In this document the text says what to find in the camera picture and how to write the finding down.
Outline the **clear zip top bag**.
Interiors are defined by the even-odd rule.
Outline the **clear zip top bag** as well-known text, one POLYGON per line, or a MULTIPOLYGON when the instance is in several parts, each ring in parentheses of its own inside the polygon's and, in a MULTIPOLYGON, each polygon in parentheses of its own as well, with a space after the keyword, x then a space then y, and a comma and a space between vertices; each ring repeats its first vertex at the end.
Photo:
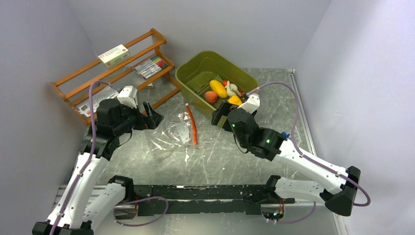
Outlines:
POLYGON ((187 162, 188 148, 194 144, 192 119, 186 106, 164 114, 155 130, 145 131, 150 153, 156 162, 178 157, 187 162))

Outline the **white toy mushroom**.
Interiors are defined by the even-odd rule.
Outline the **white toy mushroom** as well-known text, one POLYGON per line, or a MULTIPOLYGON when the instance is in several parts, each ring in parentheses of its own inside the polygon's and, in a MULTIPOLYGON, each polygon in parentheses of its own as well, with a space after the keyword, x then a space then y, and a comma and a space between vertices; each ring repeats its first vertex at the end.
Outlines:
POLYGON ((235 92, 232 91, 232 89, 230 87, 230 82, 229 81, 227 81, 227 84, 226 84, 225 88, 226 88, 228 97, 232 97, 233 95, 235 95, 235 92))

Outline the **white toy garlic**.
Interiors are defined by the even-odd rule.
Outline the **white toy garlic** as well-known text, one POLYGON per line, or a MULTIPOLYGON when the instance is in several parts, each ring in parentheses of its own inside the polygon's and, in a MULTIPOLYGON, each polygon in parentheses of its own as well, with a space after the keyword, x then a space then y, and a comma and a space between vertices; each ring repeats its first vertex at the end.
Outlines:
POLYGON ((229 88, 230 88, 230 90, 231 90, 233 93, 235 93, 237 96, 239 96, 239 97, 241 97, 241 96, 242 96, 242 93, 240 92, 240 90, 238 89, 238 87, 237 87, 235 84, 230 83, 230 84, 229 84, 229 88))

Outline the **yellow toy mango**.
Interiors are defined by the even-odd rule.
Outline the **yellow toy mango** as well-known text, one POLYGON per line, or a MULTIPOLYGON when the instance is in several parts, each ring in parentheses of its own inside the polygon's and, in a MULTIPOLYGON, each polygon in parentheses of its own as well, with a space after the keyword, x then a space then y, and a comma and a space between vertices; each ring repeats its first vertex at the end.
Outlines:
POLYGON ((212 89, 212 91, 216 92, 217 95, 220 98, 227 98, 228 97, 228 94, 227 94, 227 91, 226 91, 225 87, 218 80, 211 80, 209 82, 209 86, 212 89))

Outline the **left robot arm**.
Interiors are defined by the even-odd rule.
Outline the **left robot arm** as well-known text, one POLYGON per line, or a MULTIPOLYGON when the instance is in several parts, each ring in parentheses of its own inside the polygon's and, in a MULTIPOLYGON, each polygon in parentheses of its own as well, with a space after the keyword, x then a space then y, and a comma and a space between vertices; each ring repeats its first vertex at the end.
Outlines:
POLYGON ((84 137, 70 181, 45 222, 36 222, 34 235, 93 235, 103 219, 118 203, 128 204, 136 198, 133 180, 112 177, 104 191, 89 202, 95 184, 120 147, 120 136, 133 130, 156 129, 163 115, 143 103, 145 114, 118 99, 105 99, 96 110, 97 120, 84 137))

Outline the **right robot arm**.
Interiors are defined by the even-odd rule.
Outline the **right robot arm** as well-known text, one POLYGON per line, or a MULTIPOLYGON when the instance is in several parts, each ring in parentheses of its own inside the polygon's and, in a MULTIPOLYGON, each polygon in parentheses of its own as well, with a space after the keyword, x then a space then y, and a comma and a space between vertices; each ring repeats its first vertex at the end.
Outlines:
POLYGON ((212 112, 212 125, 217 125, 223 118, 226 118, 223 129, 233 133, 243 153, 252 153, 258 158, 284 164, 310 178, 310 181, 302 181, 270 176, 264 189, 264 197, 268 202, 303 199, 322 203, 338 215, 351 215, 357 194, 356 184, 361 176, 359 168, 344 168, 328 163, 298 148, 287 134, 259 127, 254 114, 237 109, 227 102, 212 112))

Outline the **yellow toy bell pepper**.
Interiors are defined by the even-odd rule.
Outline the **yellow toy bell pepper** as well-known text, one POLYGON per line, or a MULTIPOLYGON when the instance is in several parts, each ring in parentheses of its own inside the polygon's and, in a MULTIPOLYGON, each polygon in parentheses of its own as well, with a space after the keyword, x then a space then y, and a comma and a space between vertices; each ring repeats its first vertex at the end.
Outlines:
POLYGON ((230 103, 230 104, 232 104, 232 105, 236 105, 236 106, 240 106, 240 105, 242 105, 242 100, 239 98, 239 96, 237 96, 237 95, 233 95, 233 96, 231 96, 228 100, 227 100, 227 102, 228 103, 230 103))

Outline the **orange toy peach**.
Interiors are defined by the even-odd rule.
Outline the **orange toy peach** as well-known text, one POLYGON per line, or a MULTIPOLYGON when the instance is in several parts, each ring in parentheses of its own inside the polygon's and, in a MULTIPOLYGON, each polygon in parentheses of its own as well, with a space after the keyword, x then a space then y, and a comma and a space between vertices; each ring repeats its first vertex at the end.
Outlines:
POLYGON ((214 91, 208 91, 204 94, 205 101, 214 104, 218 100, 218 94, 214 91))

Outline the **blue stapler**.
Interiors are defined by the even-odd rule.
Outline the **blue stapler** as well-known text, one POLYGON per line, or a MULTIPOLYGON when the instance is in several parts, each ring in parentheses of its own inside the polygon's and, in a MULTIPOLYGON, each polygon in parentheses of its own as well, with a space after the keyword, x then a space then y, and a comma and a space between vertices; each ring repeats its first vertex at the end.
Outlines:
POLYGON ((282 134, 285 138, 289 138, 289 137, 290 137, 290 134, 289 134, 289 133, 282 132, 281 134, 282 134))

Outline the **wooden shelf rack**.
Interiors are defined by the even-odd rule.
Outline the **wooden shelf rack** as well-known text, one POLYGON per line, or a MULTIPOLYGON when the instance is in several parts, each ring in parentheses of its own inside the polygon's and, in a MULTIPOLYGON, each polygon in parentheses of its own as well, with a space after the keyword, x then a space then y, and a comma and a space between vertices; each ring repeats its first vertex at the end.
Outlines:
POLYGON ((163 52, 161 51, 161 46, 167 43, 167 39, 165 36, 163 36, 160 32, 158 32, 156 29, 152 28, 150 29, 150 31, 140 35, 139 37, 133 39, 132 41, 128 42, 125 44, 126 48, 130 48, 132 46, 134 46, 135 44, 143 41, 146 38, 152 38, 152 44, 149 45, 148 47, 142 49, 141 51, 131 55, 129 58, 125 59, 124 61, 120 62, 119 64, 115 65, 112 68, 107 69, 106 71, 88 79, 84 84, 77 86, 76 88, 72 89, 71 91, 69 91, 68 93, 63 93, 60 90, 60 86, 62 86, 63 84, 69 82, 70 80, 74 79, 75 77, 85 73, 88 70, 93 69, 94 67, 98 66, 101 61, 99 59, 96 59, 95 61, 81 67, 80 69, 66 75, 65 77, 59 79, 58 81, 54 81, 51 82, 51 86, 54 88, 54 90, 57 92, 57 94, 61 97, 61 99, 67 103, 74 111, 75 113, 79 116, 79 118, 82 120, 82 122, 85 125, 89 125, 91 123, 91 121, 87 118, 84 117, 80 111, 78 111, 76 109, 76 105, 80 104, 81 102, 85 101, 88 99, 88 94, 85 94, 79 98, 77 98, 75 101, 71 101, 70 99, 77 96, 79 93, 83 92, 85 89, 87 89, 92 82, 94 81, 98 81, 98 80, 104 80, 107 77, 111 76, 112 74, 114 74, 116 71, 120 70, 120 69, 124 69, 129 63, 139 59, 139 62, 136 63, 134 65, 134 67, 138 66, 139 64, 143 63, 145 60, 150 59, 152 56, 158 56, 161 59, 163 59, 165 61, 165 63, 167 64, 166 67, 164 67, 161 71, 157 72, 155 75, 151 76, 150 78, 148 78, 146 81, 144 81, 142 84, 140 85, 136 85, 136 88, 140 91, 142 89, 144 89, 145 86, 147 86, 148 84, 156 81, 157 79, 161 78, 161 77, 165 77, 166 79, 168 79, 168 81, 173 84, 175 86, 175 89, 172 90, 171 92, 169 92, 167 95, 165 95, 164 97, 162 97, 160 100, 158 100, 157 102, 155 102, 152 105, 153 109, 158 108, 160 105, 164 104, 168 99, 172 98, 174 95, 176 95, 180 90, 180 85, 179 83, 172 77, 172 75, 170 74, 170 72, 175 68, 174 63, 167 58, 163 52))

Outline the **pack of coloured markers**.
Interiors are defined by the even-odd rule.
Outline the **pack of coloured markers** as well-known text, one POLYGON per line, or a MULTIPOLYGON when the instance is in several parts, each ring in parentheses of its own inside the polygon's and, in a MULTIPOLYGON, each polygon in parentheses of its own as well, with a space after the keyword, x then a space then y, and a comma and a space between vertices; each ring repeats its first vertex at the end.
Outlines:
POLYGON ((164 59, 155 55, 134 68, 134 71, 143 79, 148 79, 157 74, 164 68, 168 67, 168 63, 164 59))

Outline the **olive green plastic basin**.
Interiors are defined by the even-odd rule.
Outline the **olive green plastic basin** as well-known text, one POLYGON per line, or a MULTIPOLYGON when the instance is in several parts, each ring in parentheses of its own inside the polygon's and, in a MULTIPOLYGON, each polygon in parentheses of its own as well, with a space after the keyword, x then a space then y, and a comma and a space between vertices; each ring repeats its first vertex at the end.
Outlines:
POLYGON ((214 51, 199 52, 176 69, 175 77, 184 99, 209 120, 212 120, 212 113, 225 101, 218 98, 217 102, 209 104, 204 99, 204 94, 211 91, 211 80, 229 80, 243 92, 258 86, 257 81, 248 73, 214 51))

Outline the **clear flat plastic package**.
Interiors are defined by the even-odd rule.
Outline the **clear flat plastic package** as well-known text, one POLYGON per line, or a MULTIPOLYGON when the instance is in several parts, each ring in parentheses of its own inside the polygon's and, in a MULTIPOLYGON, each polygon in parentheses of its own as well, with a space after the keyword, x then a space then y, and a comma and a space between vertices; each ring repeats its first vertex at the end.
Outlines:
MULTIPOLYGON (((97 107, 99 106, 99 103, 105 99, 111 99, 116 98, 119 92, 112 87, 106 87, 102 89, 101 91, 97 92, 92 96, 93 101, 93 112, 96 112, 97 107)), ((76 105, 77 111, 86 117, 90 117, 91 111, 90 111, 90 102, 89 98, 81 102, 80 104, 76 105)))

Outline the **white green box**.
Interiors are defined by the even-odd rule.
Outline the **white green box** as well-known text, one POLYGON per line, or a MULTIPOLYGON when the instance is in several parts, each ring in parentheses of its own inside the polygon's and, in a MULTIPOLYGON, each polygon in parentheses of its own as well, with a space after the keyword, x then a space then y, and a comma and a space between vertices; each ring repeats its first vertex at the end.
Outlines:
POLYGON ((116 46, 115 48, 99 55, 97 58, 101 61, 106 68, 111 68, 120 62, 122 62, 125 58, 130 56, 130 52, 127 47, 123 44, 116 46))

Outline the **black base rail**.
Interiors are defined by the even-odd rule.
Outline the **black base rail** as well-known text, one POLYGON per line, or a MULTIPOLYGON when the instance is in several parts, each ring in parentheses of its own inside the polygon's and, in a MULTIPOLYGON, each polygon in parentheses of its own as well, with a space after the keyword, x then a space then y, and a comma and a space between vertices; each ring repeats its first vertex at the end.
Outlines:
POLYGON ((293 204, 266 185, 135 185, 136 199, 143 202, 116 206, 117 219, 166 214, 234 213, 262 215, 262 209, 293 204))

